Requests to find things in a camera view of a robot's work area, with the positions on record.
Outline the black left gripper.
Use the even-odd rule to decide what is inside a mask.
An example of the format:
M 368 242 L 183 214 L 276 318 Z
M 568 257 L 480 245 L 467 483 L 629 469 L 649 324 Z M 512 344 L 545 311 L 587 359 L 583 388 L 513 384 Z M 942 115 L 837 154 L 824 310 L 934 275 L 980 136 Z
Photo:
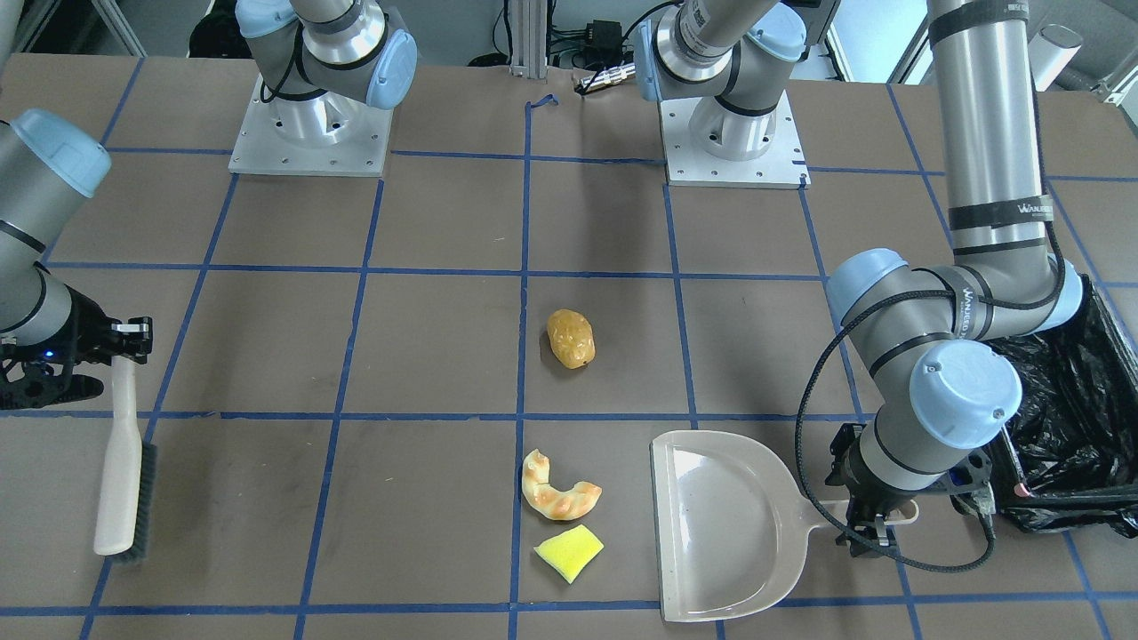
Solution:
M 830 442 L 830 463 L 825 485 L 846 487 L 849 504 L 846 507 L 846 530 L 836 538 L 838 545 L 847 545 L 850 556 L 869 552 L 871 540 L 875 549 L 893 547 L 893 535 L 887 526 L 887 514 L 900 504 L 900 490 L 887 485 L 869 470 L 861 456 L 861 430 L 866 424 L 842 424 Z

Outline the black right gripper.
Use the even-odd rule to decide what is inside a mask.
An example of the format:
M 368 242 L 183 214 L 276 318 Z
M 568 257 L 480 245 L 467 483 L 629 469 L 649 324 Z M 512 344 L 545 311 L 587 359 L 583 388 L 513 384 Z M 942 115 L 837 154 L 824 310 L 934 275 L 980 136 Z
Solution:
M 73 404 L 101 396 L 104 381 L 77 374 L 83 362 L 110 364 L 112 356 L 126 356 L 146 364 L 152 353 L 152 317 L 130 317 L 118 323 L 93 300 L 61 288 L 68 315 L 52 336 L 39 343 L 3 347 L 1 409 L 15 411 L 53 404 Z

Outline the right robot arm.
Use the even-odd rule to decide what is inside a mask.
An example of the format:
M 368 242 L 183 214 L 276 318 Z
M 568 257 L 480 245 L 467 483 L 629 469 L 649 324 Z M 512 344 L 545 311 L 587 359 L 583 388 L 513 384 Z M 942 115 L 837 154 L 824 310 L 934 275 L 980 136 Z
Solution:
M 152 352 L 152 320 L 119 323 L 41 264 L 46 246 L 101 184 L 112 159 L 83 130 L 30 109 L 3 124 L 3 410 L 72 404 L 101 396 L 83 362 L 112 369 L 115 424 L 99 494 L 94 551 L 139 563 L 148 527 L 157 450 L 137 430 L 135 368 Z

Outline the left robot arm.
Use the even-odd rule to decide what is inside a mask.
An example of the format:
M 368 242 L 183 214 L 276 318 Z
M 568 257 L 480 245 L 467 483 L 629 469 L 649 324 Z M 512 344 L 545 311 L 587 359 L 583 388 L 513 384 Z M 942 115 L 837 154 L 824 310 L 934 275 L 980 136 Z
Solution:
M 887 514 L 950 473 L 1019 412 L 1022 383 L 987 340 L 1047 331 L 1077 313 L 1044 180 L 1025 1 L 931 1 L 927 42 L 942 110 L 953 261 L 913 268 L 865 251 L 828 276 L 830 315 L 883 405 L 830 445 L 828 485 L 850 500 L 838 544 L 898 558 Z

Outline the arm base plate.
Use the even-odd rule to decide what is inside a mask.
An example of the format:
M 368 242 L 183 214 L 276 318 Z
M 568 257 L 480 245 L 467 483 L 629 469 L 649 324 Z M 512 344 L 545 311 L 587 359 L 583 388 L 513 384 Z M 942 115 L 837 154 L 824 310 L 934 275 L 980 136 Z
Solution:
M 659 104 L 668 182 L 701 188 L 800 189 L 813 184 L 789 95 L 743 116 L 712 97 Z
M 308 101 L 269 97 L 257 77 L 228 169 L 236 174 L 357 177 L 384 174 L 393 110 L 325 93 Z

